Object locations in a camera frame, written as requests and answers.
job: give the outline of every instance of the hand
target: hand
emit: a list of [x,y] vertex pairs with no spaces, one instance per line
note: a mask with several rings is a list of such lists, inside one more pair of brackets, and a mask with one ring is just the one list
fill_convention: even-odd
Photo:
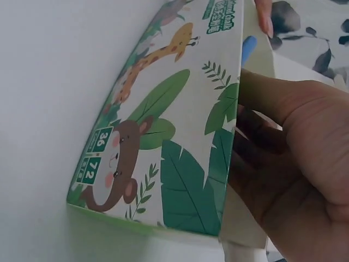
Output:
[[265,34],[272,38],[274,34],[273,23],[270,18],[272,14],[272,0],[255,0],[255,3],[260,28]]
[[239,103],[230,185],[288,262],[348,261],[349,94],[243,71]]

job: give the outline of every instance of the finger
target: finger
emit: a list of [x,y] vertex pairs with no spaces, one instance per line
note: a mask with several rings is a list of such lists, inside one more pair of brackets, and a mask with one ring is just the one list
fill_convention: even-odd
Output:
[[343,96],[343,91],[316,81],[285,81],[242,70],[239,104],[259,111],[283,126],[297,108],[328,96]]
[[232,151],[228,182],[238,195],[243,194],[254,173],[253,168],[248,166],[236,152]]
[[270,163],[273,155],[255,146],[251,141],[242,136],[239,131],[235,132],[233,150],[243,161],[251,167],[258,169]]
[[256,146],[266,151],[281,154],[287,150],[284,133],[271,127],[252,110],[240,106],[236,126]]
[[274,34],[273,23],[271,19],[273,5],[272,0],[255,0],[255,3],[260,28],[265,34],[272,38]]

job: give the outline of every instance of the cartoon giraffe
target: cartoon giraffe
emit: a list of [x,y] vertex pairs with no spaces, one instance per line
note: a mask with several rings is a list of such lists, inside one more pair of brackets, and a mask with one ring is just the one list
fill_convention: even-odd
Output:
[[164,46],[150,53],[149,55],[140,59],[130,70],[128,70],[128,76],[122,83],[122,88],[116,95],[116,100],[114,103],[123,103],[127,100],[128,96],[130,95],[131,88],[136,81],[138,74],[142,70],[149,67],[155,61],[168,55],[176,54],[174,61],[177,62],[184,55],[187,46],[195,46],[197,44],[195,41],[197,41],[200,37],[191,37],[192,26],[192,23],[186,23],[174,34],[168,46]]

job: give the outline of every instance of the white surface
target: white surface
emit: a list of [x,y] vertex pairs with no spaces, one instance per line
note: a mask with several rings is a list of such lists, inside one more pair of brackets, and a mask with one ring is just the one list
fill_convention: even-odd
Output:
[[2,2],[0,261],[223,261],[221,248],[140,236],[65,204],[103,101],[162,2]]

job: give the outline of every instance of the fingernail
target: fingernail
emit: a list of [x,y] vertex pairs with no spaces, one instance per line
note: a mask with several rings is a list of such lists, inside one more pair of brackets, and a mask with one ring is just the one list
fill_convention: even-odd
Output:
[[274,28],[273,28],[273,22],[272,19],[270,17],[266,18],[267,21],[267,35],[270,38],[273,38],[274,36]]

